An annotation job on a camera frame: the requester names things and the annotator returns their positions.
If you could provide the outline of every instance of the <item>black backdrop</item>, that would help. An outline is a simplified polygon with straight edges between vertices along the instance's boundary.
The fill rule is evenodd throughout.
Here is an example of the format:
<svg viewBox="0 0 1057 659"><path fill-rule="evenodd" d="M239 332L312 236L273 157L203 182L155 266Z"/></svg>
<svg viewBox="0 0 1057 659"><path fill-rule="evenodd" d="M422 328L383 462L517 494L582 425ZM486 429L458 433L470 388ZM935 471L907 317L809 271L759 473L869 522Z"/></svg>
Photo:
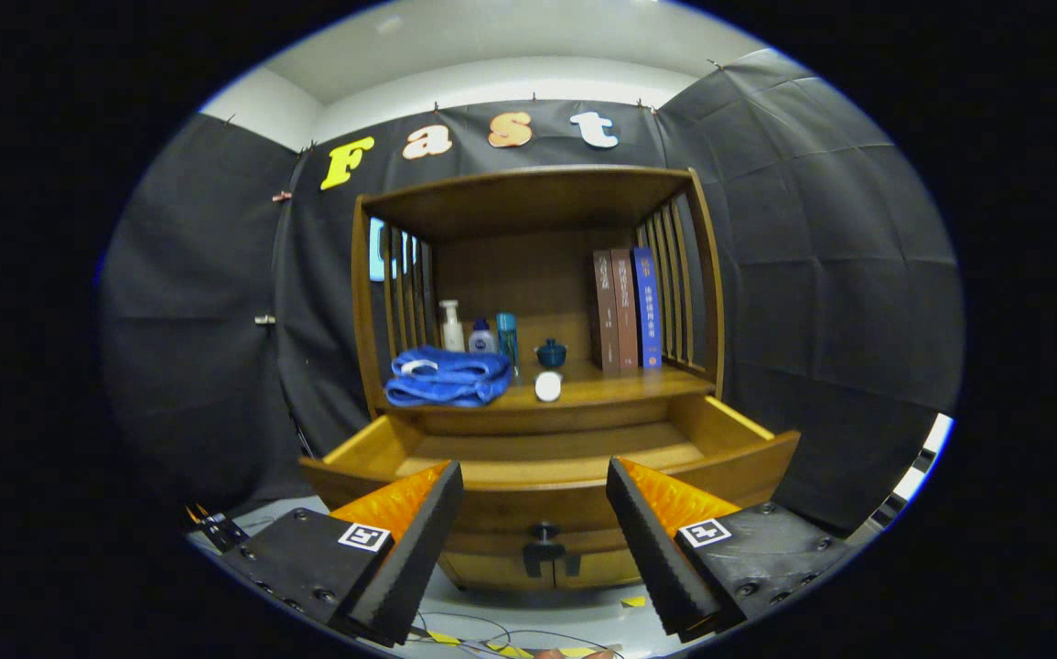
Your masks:
<svg viewBox="0 0 1057 659"><path fill-rule="evenodd" d="M533 117L532 141L488 145L492 117L517 110ZM588 110L612 120L618 145L583 142L570 116ZM407 134L434 124L451 150L403 159ZM348 182L320 190L328 152L366 136L374 146ZM286 410L318 454L365 425L349 295L357 195L571 163L699 171L724 272L722 399L774 432L802 432L776 499L838 531L861 525L934 413L951 413L963 300L916 172L853 104L776 51L712 72L657 112L499 102L299 154L194 116L140 184L103 275L106 380L160 491L217 508L302 493ZM273 204L285 187L293 200ZM274 329L253 324L261 313Z"/></svg>

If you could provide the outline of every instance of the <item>shelf compartment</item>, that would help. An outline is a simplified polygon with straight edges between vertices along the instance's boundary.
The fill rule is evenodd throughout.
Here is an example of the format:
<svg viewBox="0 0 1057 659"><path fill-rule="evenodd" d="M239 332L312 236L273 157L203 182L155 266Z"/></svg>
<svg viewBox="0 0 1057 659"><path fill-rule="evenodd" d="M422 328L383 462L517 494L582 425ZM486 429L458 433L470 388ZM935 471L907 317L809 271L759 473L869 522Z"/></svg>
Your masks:
<svg viewBox="0 0 1057 659"><path fill-rule="evenodd" d="M383 225L383 260L398 263L385 269L379 285L368 276L371 218ZM700 390L719 396L720 264L693 170L524 167L358 197L353 311L371 418L392 409L383 389L391 360L419 343L438 345L439 300L459 300L467 329L476 316L493 322L495 313L515 314L521 368L531 368L533 347L550 337L569 346L571 363L588 362L597 316L592 254L636 245L653 249L661 275L664 363L704 380L711 387ZM374 316L385 321L374 324Z"/></svg>

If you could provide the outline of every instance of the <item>book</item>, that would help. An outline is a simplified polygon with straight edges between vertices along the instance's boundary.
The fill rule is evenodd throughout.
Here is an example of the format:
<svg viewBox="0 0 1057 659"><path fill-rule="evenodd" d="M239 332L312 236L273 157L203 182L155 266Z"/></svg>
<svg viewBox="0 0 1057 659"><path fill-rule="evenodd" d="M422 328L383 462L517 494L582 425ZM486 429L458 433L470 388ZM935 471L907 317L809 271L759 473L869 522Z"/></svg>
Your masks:
<svg viewBox="0 0 1057 659"><path fill-rule="evenodd" d="M615 372L620 364L617 360L617 300L616 289L613 287L613 275L610 271L610 255L608 251L594 252L594 289L596 289L596 318L594 335L592 335L592 355L600 370Z"/></svg>
<svg viewBox="0 0 1057 659"><path fill-rule="evenodd" d="M633 259L630 250L611 250L610 271L617 300L617 356L622 370L637 368L637 316L633 313Z"/></svg>
<svg viewBox="0 0 1057 659"><path fill-rule="evenodd" d="M663 364L663 324L659 321L659 279L654 276L654 255L650 248L633 249L633 276L637 281L637 343L643 368Z"/></svg>

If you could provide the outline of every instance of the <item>folded towel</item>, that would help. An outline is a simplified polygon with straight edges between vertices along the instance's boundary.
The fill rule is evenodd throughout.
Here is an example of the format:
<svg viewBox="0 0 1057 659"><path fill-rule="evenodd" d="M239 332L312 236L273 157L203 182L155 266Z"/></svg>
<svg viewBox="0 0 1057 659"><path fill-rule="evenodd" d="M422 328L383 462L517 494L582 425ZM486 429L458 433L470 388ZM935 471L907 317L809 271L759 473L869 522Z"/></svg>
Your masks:
<svg viewBox="0 0 1057 659"><path fill-rule="evenodd" d="M431 346L407 350L390 364L395 378L386 383L386 400L398 407L481 407L507 390L511 364L503 354L456 353Z"/></svg>

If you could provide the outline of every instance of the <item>blue book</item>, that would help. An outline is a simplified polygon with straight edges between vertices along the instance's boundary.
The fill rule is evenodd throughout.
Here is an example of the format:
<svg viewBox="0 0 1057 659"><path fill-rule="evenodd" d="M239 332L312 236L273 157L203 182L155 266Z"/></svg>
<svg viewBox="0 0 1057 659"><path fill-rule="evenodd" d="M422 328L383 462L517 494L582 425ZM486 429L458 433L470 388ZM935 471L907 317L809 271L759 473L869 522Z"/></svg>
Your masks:
<svg viewBox="0 0 1057 659"><path fill-rule="evenodd" d="M654 255L650 248L634 248L633 279L637 281L637 346L643 368L663 364L663 324L659 321L659 280L654 276Z"/></svg>

